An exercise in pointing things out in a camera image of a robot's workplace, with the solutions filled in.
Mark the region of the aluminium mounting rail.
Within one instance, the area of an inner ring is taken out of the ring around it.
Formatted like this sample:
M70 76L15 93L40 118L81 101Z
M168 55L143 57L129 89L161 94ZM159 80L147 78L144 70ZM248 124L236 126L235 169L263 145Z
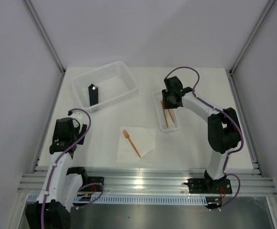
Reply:
M232 190L239 190L241 197L276 197L277 191L272 178L264 177L258 169L234 169L240 183L230 176ZM90 177L104 177L105 193L111 195L187 195L189 189L184 185L189 178L202 178L204 170L165 170L165 169L109 169L87 168Z

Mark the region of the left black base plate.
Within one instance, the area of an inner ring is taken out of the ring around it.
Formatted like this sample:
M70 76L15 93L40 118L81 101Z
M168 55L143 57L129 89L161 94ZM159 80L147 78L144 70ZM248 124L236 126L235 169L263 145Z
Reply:
M104 177L88 177L83 181L82 187L79 191L83 192L101 192L102 187L104 185L105 178Z

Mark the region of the black block in basket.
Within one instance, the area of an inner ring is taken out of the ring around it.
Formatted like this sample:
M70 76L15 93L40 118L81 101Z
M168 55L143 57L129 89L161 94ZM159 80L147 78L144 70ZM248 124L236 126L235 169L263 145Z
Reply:
M88 93L89 93L90 106L98 104L99 102L98 87L94 84L91 84L88 87Z

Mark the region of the orange plastic fork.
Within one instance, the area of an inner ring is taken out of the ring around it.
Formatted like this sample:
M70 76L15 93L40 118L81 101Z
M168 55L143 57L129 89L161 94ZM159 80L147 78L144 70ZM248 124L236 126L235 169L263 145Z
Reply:
M137 148L135 147L134 143L132 142L132 140L130 139L130 135L127 132L127 130L123 130L123 135L124 137L130 142L131 146L133 147L133 149L135 150L136 154L138 155L139 158L141 158L141 155L139 153L139 151L137 150Z

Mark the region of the right aluminium frame post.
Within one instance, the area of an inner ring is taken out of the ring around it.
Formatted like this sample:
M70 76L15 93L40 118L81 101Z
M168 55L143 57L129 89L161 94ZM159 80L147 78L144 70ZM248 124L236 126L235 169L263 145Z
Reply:
M247 53L250 51L252 45L254 44L255 40L257 39L259 33L261 32L264 24L266 23L268 17L270 16L271 12L275 8L277 4L277 0L268 0L265 7L263 8L262 12L257 18L256 23L254 24L252 30L249 33L244 45L242 46L232 68L229 70L229 75L233 77L237 68L244 60Z

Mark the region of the orange plastic spoon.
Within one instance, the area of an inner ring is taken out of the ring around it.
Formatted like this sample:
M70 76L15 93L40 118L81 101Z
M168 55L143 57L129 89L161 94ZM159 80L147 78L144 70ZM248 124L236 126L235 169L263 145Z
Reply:
M168 109L168 112L169 112L169 115L170 115L170 118L171 118L172 122L175 124L175 120L174 120L174 117L173 117L173 115L172 115L171 110Z

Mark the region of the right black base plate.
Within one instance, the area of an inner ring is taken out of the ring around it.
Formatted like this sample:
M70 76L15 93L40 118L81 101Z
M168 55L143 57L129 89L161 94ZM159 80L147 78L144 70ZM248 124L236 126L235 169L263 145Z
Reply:
M207 180L204 178L190 178L183 183L191 194L232 194L232 186L227 178Z

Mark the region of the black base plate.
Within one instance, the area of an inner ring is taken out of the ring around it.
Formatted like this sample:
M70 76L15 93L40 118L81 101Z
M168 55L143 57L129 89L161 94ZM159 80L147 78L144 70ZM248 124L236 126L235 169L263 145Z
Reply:
M191 194L232 194L232 186L227 178L207 180L204 178L190 178L183 183Z
M83 181L82 187L79 191L83 192L101 192L102 187L104 185L105 178L104 177L88 177Z

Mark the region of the left aluminium frame post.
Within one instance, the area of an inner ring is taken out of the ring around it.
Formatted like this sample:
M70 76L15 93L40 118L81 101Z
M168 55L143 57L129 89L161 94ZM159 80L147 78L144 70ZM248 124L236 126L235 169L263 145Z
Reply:
M22 3L26 8L36 30L38 31L47 51L49 52L51 58L53 59L58 71L60 72L61 75L64 75L66 70L52 44L50 37L48 36L48 33L33 5L33 2L31 0L22 0Z

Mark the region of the white paper napkin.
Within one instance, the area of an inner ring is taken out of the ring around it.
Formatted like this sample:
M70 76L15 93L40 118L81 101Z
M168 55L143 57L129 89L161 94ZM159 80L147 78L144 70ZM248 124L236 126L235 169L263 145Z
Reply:
M130 139L139 151L138 157L130 142L124 137L123 130L127 130ZM154 128L127 127L120 128L117 157L118 163L147 165L152 164L155 158L156 130Z

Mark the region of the small white utensil tray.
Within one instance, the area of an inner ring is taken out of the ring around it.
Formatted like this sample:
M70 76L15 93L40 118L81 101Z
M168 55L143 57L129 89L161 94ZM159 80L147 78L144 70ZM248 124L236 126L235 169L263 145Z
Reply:
M165 133L178 130L179 129L178 119L177 119L177 116L176 116L174 110L172 110L172 109L170 109L170 110L171 110L172 115L174 117L175 124L172 122L172 120L170 118L168 109L165 109L165 113L166 113L166 116L167 116L167 121L168 121L169 128L166 127L165 119L164 119L164 115L163 115L163 111L162 111L162 107L161 107L161 103L160 103L160 101L163 100L162 99L162 92L161 91L153 92L152 93L152 98L153 98L156 114L157 114L157 117L158 117L160 130L162 132L165 132Z

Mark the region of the aluminium frame post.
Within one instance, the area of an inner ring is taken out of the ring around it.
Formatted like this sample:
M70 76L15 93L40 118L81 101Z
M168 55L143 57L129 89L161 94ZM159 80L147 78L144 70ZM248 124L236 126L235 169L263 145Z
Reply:
M33 2L31 0L22 0L22 3L26 8L36 30L38 31L47 51L49 52L51 58L53 59L58 71L60 72L61 75L64 75L66 70L52 44L50 37L48 36L48 33L33 5Z
M270 16L271 12L275 8L277 4L277 0L268 0L265 7L263 8L262 12L257 18L256 23L254 24L252 30L249 33L244 45L242 46L232 68L229 70L229 75L233 77L237 68L244 60L247 53L250 51L252 45L254 44L255 40L257 39L259 33L261 32L264 24L266 23L268 17Z

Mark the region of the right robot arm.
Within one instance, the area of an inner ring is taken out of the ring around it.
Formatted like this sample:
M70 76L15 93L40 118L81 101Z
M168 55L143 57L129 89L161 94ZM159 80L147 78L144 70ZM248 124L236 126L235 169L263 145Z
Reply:
M236 110L221 109L198 97L193 88L183 87L178 77L165 78L162 90L165 109L184 107L191 110L207 123L207 138L212 148L211 161L204 173L204 188L215 192L226 179L224 173L228 154L243 141Z

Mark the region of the large white plastic basket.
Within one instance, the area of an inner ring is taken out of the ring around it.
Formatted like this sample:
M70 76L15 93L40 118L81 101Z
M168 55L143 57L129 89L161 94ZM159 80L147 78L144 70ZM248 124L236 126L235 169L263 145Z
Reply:
M90 106L88 87L98 87L99 102ZM138 84L123 61L112 62L73 78L71 86L78 103L92 113L133 97Z

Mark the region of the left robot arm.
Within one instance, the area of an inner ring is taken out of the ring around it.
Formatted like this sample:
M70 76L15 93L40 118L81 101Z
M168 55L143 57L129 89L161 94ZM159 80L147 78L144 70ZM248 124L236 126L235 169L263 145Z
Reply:
M85 169L71 167L77 145L84 143L87 128L79 113L56 120L43 187L36 201L28 204L25 210L30 228L70 228L71 208L77 191L89 186Z

